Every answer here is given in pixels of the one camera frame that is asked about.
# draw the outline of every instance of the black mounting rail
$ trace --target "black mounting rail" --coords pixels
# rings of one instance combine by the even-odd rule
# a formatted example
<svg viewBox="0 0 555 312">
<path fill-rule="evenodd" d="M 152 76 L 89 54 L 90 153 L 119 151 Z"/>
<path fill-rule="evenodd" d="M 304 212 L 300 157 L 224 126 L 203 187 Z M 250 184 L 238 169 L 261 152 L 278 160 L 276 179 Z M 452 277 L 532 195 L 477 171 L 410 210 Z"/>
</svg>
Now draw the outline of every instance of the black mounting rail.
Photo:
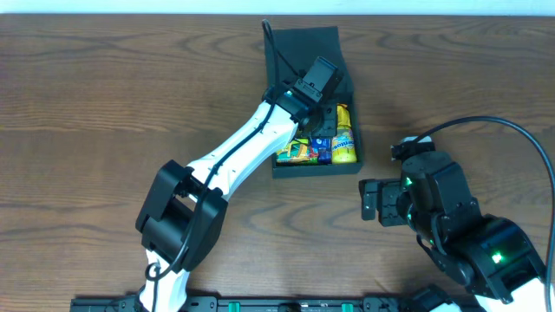
<svg viewBox="0 0 555 312">
<path fill-rule="evenodd" d="M 189 296 L 180 312 L 428 312 L 443 303 L 448 295 L 430 285 L 411 296 L 365 296 L 362 299 L 265 299 Z M 456 302 L 463 312 L 483 312 L 476 301 Z M 145 312 L 139 296 L 116 299 L 73 299 L 69 312 Z"/>
</svg>

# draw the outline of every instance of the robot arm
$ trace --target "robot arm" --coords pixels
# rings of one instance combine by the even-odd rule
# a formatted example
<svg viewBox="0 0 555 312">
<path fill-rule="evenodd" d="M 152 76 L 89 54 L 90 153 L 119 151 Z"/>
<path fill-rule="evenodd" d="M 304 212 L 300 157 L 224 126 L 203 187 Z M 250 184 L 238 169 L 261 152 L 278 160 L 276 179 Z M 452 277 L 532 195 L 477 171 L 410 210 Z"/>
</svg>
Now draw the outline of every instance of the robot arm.
<svg viewBox="0 0 555 312">
<path fill-rule="evenodd" d="M 392 146 L 400 179 L 360 181 L 362 219 L 378 211 L 383 226 L 408 225 L 434 264 L 485 311 L 545 311 L 545 266 L 528 236 L 508 219 L 482 216 L 462 168 L 429 138 L 413 139 Z M 454 303 L 431 309 L 459 310 Z"/>
<path fill-rule="evenodd" d="M 335 124 L 330 125 L 330 120 L 336 122 L 336 118 L 330 119 L 318 112 L 322 111 L 320 107 L 332 96 L 342 77 L 333 64 L 318 57 L 304 77 L 275 87 L 286 91 L 277 98 L 273 110 L 268 101 L 263 101 L 251 119 L 211 153 L 186 167 L 171 160 L 159 170 L 135 227 L 142 233 L 141 242 L 147 249 L 147 269 L 152 270 L 156 264 L 160 271 L 168 273 L 157 283 L 147 279 L 140 294 L 145 309 L 153 310 L 154 300 L 158 311 L 178 311 L 183 306 L 189 272 L 216 244 L 229 198 L 262 161 L 284 148 L 298 127 L 321 125 L 313 129 L 313 137 L 322 133 L 322 127 L 336 128 Z M 270 111 L 263 129 L 257 132 Z M 213 168 L 221 161 L 223 163 L 206 185 Z M 189 197 L 197 203 L 194 211 L 177 197 Z M 177 265 L 170 270 L 170 263 Z"/>
</svg>

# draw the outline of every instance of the wire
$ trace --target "wire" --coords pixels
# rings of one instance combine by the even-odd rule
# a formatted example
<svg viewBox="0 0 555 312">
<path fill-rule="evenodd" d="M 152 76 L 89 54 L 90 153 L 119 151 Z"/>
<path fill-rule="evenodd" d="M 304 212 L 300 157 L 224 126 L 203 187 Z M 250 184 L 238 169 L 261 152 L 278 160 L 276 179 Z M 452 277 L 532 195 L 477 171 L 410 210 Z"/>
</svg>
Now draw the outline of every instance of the wire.
<svg viewBox="0 0 555 312">
<path fill-rule="evenodd" d="M 440 253 L 443 256 L 446 256 L 447 253 L 445 252 L 445 250 L 443 249 L 443 243 L 441 242 L 441 238 L 440 238 L 440 231 L 438 229 L 438 224 L 437 224 L 437 219 L 442 215 L 443 213 L 435 213 L 432 216 L 432 222 L 431 222 L 431 226 L 432 226 L 432 234 L 434 235 L 434 243 L 435 243 L 435 247 L 437 248 L 437 250 L 440 251 Z"/>
<path fill-rule="evenodd" d="M 519 126 L 518 124 L 505 120 L 499 117 L 492 117 L 492 116 L 471 116 L 471 117 L 464 117 L 459 118 L 456 120 L 451 120 L 446 123 L 443 123 L 437 127 L 433 127 L 427 130 L 425 133 L 416 137 L 413 140 L 414 144 L 418 143 L 420 140 L 426 138 L 427 136 L 440 131 L 446 127 L 451 127 L 453 125 L 458 125 L 461 123 L 471 122 L 471 121 L 489 121 L 499 123 L 501 125 L 511 127 L 512 129 L 516 130 L 520 134 L 524 135 L 532 145 L 536 148 L 541 159 L 544 161 L 545 168 L 547 169 L 547 174 L 549 175 L 549 182 L 551 183 L 552 187 L 552 221 L 551 226 L 549 228 L 549 242 L 547 245 L 547 254 L 545 256 L 545 307 L 547 308 L 547 312 L 552 312 L 552 298 L 551 298 L 551 287 L 552 287 L 552 267 L 553 267 L 553 250 L 555 249 L 555 237 L 553 236 L 553 225 L 555 224 L 555 173 L 553 172 L 553 165 L 549 160 L 549 156 L 547 156 L 547 152 L 545 149 L 539 144 L 538 140 L 534 138 L 534 136 L 526 131 L 523 127 Z"/>
<path fill-rule="evenodd" d="M 154 274 L 158 275 L 160 273 L 160 265 L 154 267 Z M 154 281 L 154 296 L 153 296 L 153 308 L 150 312 L 156 312 L 156 303 L 158 301 L 158 281 Z"/>
<path fill-rule="evenodd" d="M 428 257 L 430 257 L 431 259 L 434 259 L 434 255 L 432 254 L 432 251 L 430 251 L 430 249 L 424 245 L 420 234 L 416 235 L 416 243 L 418 243 L 422 247 L 422 249 L 426 251 L 426 253 L 428 254 Z"/>
<path fill-rule="evenodd" d="M 268 40 L 268 42 L 270 43 L 271 46 L 271 52 L 273 55 L 273 61 L 274 61 L 274 69 L 275 69 L 275 76 L 274 76 L 274 92 L 272 95 L 272 99 L 271 99 L 271 103 L 270 103 L 270 109 L 268 110 L 268 113 L 266 114 L 266 116 L 264 117 L 264 119 L 262 120 L 262 122 L 260 122 L 260 124 L 258 124 L 258 127 L 256 127 L 249 135 L 247 135 L 244 139 L 242 139 L 236 146 L 234 146 L 231 150 L 229 150 L 210 170 L 210 173 L 208 173 L 208 176 L 206 177 L 205 183 L 204 183 L 204 188 L 199 196 L 199 200 L 197 201 L 197 204 L 195 205 L 195 210 L 199 209 L 200 207 L 202 207 L 202 204 L 204 203 L 204 200 L 206 198 L 206 195 L 208 193 L 208 186 L 210 185 L 210 182 L 212 181 L 212 178 L 214 177 L 214 175 L 218 175 L 218 169 L 225 163 L 225 161 L 230 158 L 230 156 L 232 156 L 239 148 L 241 148 L 246 142 L 248 142 L 250 139 L 252 139 L 255 135 L 257 135 L 257 133 L 262 132 L 262 130 L 264 129 L 265 124 L 268 122 L 268 120 L 271 117 L 271 114 L 274 110 L 274 107 L 276 106 L 276 101 L 278 100 L 278 96 L 279 96 L 279 91 L 278 91 L 278 83 L 279 83 L 279 67 L 278 67 L 278 57 L 281 57 L 282 60 L 284 60 L 284 62 L 287 64 L 288 67 L 291 68 L 291 70 L 293 70 L 295 73 L 297 71 L 295 71 L 292 66 L 285 60 L 285 58 L 278 52 L 278 50 L 276 49 L 276 43 L 274 41 L 274 35 L 273 35 L 273 31 L 271 30 L 271 26 L 270 26 L 270 22 L 267 19 L 264 19 L 262 21 L 262 30 L 264 32 L 264 38 L 266 40 Z M 189 237 L 190 235 L 187 235 L 185 238 L 185 241 L 183 242 L 183 244 L 181 245 L 180 251 L 178 252 L 177 256 L 174 258 L 174 260 L 172 261 L 172 263 L 170 263 L 170 265 L 162 272 L 156 272 L 155 276 L 150 276 L 149 272 L 150 269 L 152 268 L 152 266 L 156 265 L 157 263 L 151 263 L 147 266 L 147 269 L 145 271 L 145 277 L 147 278 L 148 281 L 154 282 L 154 296 L 153 299 L 155 302 L 156 301 L 156 296 L 157 296 L 157 282 L 164 278 L 166 275 L 168 275 L 173 268 L 175 268 L 180 262 L 181 259 L 186 255 L 187 253 L 187 245 L 188 245 L 188 241 L 189 241 Z"/>
</svg>

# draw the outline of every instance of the white wall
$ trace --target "white wall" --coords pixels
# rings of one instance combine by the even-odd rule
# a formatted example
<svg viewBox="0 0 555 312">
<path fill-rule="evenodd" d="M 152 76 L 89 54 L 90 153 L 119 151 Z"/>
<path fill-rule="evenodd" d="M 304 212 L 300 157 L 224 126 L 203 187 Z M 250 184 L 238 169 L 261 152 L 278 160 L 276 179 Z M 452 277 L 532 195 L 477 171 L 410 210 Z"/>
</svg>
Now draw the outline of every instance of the white wall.
<svg viewBox="0 0 555 312">
<path fill-rule="evenodd" d="M 0 12 L 555 16 L 555 0 L 0 0 Z"/>
</svg>

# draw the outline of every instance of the blue package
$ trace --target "blue package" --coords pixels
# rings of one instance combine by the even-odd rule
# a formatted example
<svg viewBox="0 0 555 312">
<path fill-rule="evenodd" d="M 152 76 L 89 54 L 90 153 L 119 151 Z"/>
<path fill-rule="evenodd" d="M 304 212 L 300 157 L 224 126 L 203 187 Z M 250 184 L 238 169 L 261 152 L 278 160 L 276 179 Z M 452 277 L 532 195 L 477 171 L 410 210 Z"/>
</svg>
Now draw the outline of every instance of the blue package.
<svg viewBox="0 0 555 312">
<path fill-rule="evenodd" d="M 318 151 L 318 164 L 331 164 L 331 139 L 312 139 L 310 145 Z"/>
</svg>

